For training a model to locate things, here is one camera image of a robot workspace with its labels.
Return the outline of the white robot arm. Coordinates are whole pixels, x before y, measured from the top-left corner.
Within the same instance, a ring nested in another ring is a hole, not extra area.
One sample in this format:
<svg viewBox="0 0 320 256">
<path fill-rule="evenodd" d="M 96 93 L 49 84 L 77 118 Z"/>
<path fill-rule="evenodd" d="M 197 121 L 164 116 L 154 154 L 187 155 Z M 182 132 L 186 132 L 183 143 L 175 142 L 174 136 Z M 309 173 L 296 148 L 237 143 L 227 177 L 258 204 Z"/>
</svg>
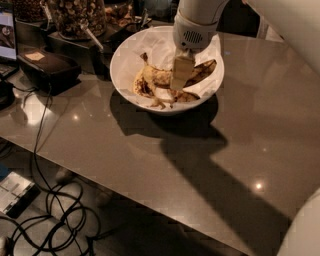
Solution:
<svg viewBox="0 0 320 256">
<path fill-rule="evenodd" d="M 197 256 L 319 256 L 319 78 L 286 42 L 227 36 L 223 88 L 176 122 Z"/>
</svg>

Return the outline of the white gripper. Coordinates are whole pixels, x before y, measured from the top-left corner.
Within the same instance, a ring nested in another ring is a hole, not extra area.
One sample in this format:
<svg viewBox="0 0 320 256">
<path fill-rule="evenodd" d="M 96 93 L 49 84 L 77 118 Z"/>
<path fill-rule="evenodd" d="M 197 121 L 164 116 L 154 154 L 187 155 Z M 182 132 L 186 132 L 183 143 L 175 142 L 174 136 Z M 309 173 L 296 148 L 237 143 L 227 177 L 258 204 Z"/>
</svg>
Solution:
<svg viewBox="0 0 320 256">
<path fill-rule="evenodd" d="M 177 48 L 173 58 L 170 88 L 180 91 L 190 78 L 195 58 L 191 50 L 202 51 L 216 34 L 217 21 L 211 14 L 196 8 L 179 8 L 174 19 L 173 41 Z"/>
</svg>

